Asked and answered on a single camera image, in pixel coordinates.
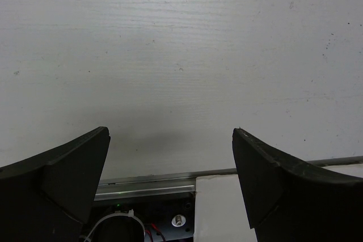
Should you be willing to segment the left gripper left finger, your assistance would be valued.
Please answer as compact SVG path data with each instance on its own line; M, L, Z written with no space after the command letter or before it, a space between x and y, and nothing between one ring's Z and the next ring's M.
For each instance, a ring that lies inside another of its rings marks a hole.
M1 241L78 241L111 137L98 127L1 167Z

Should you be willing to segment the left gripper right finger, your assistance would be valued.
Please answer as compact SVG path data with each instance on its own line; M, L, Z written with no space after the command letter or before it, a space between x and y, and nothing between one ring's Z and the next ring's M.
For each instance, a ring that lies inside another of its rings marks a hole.
M362 178L315 166L243 129L233 155L258 241L361 241Z

